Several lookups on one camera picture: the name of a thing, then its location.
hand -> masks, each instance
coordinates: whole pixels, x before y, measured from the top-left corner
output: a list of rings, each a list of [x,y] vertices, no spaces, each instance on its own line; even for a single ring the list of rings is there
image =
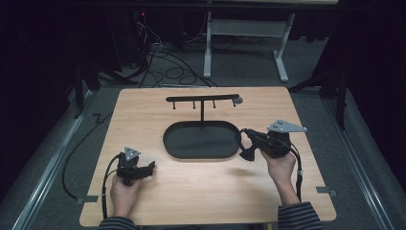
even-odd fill
[[[276,184],[291,183],[290,178],[296,163],[296,157],[291,152],[280,158],[272,158],[262,150],[260,153],[265,158],[268,173]]]
[[[272,158],[265,152],[260,152],[268,165],[268,173],[277,186],[283,206],[299,203],[300,200],[293,189],[291,176],[295,167],[296,157],[289,152],[286,156]]]
[[[122,217],[129,219],[132,209],[137,201],[138,190],[143,179],[132,181],[131,186],[126,186],[123,179],[114,175],[111,185],[110,196],[114,205],[113,217]]]

black oval tray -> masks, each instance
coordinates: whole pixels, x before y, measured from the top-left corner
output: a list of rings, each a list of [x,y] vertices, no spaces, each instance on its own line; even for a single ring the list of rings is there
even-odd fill
[[[179,159],[228,158],[238,151],[239,130],[224,121],[187,121],[172,124],[164,133],[167,152]]]

person's left hand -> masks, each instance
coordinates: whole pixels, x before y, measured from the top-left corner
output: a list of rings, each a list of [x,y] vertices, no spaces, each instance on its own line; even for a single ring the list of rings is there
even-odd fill
[[[138,190],[143,179],[131,181],[131,186],[126,186],[123,179],[114,175],[110,196],[114,205],[113,217],[129,219],[132,209],[137,201]]]

gray carpet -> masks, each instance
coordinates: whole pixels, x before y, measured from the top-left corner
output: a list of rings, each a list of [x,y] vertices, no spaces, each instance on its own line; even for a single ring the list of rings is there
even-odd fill
[[[226,50],[223,48],[228,47],[230,43],[224,42],[224,40],[217,41],[214,45],[217,49],[213,50],[211,80],[218,86],[293,86],[310,77],[326,44],[325,41],[313,43],[306,43],[303,40],[289,41],[283,60],[290,81],[289,83],[281,83],[278,79],[275,63],[271,59],[272,49],[269,48],[277,47],[279,41],[266,39],[257,42],[258,38],[245,37],[238,39],[243,39],[244,42],[237,42],[236,45]],[[165,45],[162,51],[179,56],[196,73],[202,75],[204,47],[200,46],[199,43],[193,43],[183,47],[183,49]],[[156,52],[155,55],[181,63],[176,58],[159,52]],[[167,70],[174,67],[176,65],[172,62],[154,58],[150,67],[150,72],[153,72],[154,76],[148,75],[146,77],[144,87],[151,87],[152,85],[158,87],[156,80],[161,78],[160,73],[165,74]],[[180,69],[171,69],[168,71],[168,75],[173,79],[164,78],[159,85],[164,87],[168,84],[178,84],[179,79],[175,78],[180,76],[181,72]],[[193,84],[205,85],[201,80]],[[96,117],[93,114],[101,114],[101,117],[104,117],[113,111],[118,94],[124,87],[127,86],[108,82],[102,83],[101,90],[96,93],[95,100],[91,103],[87,113],[84,114],[83,121],[67,152],[71,152],[96,125]],[[345,147],[340,141],[339,132],[334,127],[334,121],[328,116],[326,104],[319,99],[317,90],[317,88],[309,88],[291,96],[302,124],[309,130],[306,135],[322,176],[327,186],[337,193],[331,198],[337,212],[337,219],[326,222],[325,228],[379,229],[363,191],[354,176]],[[405,195],[380,155],[350,94],[347,103],[345,121],[347,134],[356,152],[359,153],[361,161],[365,164],[365,169],[382,198],[394,228],[401,229],[402,226],[406,226],[405,217],[402,216],[402,207],[404,209],[406,206]],[[0,229],[12,229],[42,172],[66,135],[73,121],[74,112],[75,108],[71,106],[35,152],[24,172],[20,174],[19,179],[11,188],[7,198],[0,206]],[[76,196],[84,197],[87,193],[108,124],[109,119],[100,124],[79,145],[69,161],[66,183],[69,190]],[[51,190],[38,211],[32,229],[85,229],[79,224],[82,206],[76,204],[71,197],[64,193],[60,181],[61,171],[59,171]]]

black horizontal bar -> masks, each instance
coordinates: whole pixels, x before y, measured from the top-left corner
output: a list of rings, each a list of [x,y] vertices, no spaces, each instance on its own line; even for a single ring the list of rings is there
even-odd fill
[[[237,98],[239,98],[239,94],[167,97],[167,102],[177,103],[177,102],[197,102],[197,101],[219,101],[219,100],[232,100]]]
[[[370,10],[369,7],[343,7],[337,5],[318,4],[280,4],[280,3],[120,3],[120,2],[69,2],[62,1],[59,4],[64,6],[85,7],[85,8],[125,8],[143,10],[190,10],[202,12],[216,11],[278,11],[278,12],[358,12]]]

